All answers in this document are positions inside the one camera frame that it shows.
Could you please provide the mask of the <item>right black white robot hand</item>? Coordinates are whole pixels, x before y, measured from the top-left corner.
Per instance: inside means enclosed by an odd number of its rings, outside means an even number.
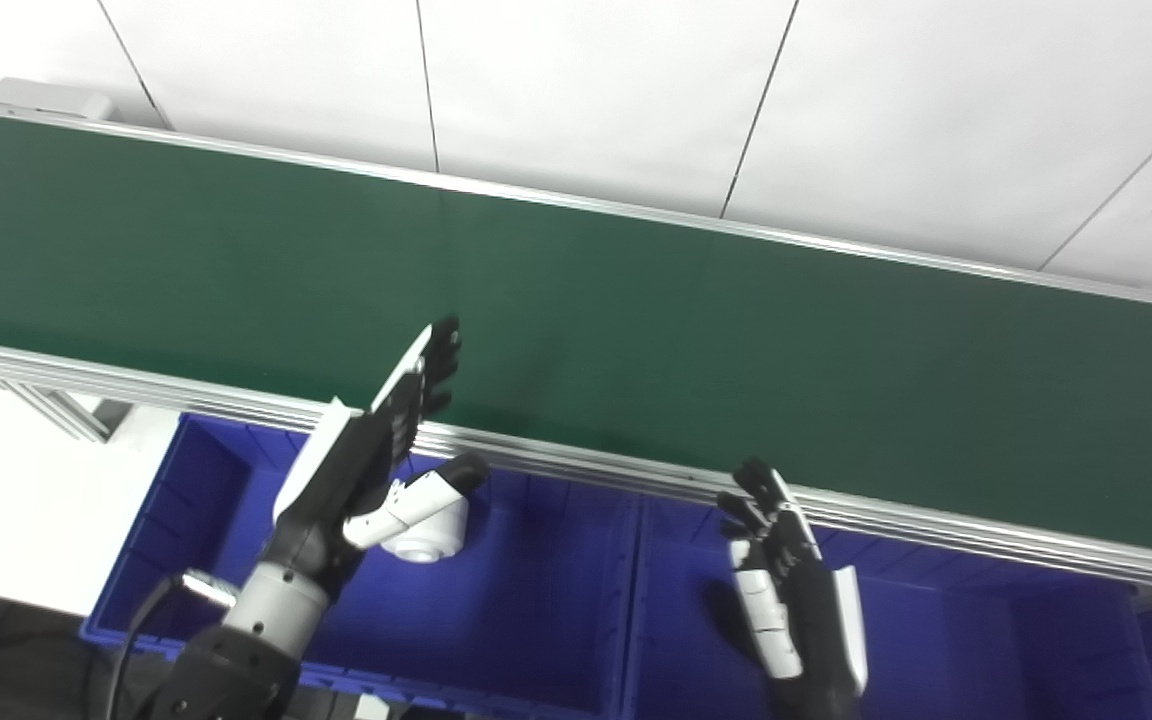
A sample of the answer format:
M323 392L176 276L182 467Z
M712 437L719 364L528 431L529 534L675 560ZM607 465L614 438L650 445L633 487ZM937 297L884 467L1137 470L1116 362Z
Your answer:
M732 588L710 611L723 638L763 673L773 719L859 719L867 632L858 573L829 568L803 506L758 457L733 470L721 532Z

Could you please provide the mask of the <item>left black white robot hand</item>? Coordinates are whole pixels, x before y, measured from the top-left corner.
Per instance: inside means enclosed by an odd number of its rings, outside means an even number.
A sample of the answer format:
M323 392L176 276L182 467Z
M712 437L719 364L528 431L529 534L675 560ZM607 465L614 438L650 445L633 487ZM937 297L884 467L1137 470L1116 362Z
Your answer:
M422 420L450 401L438 387L456 373L460 350L460 319L444 316L399 357L370 406L334 397L280 488L262 562L338 601L367 550L483 486L488 462L472 452L407 480L392 475L411 454Z

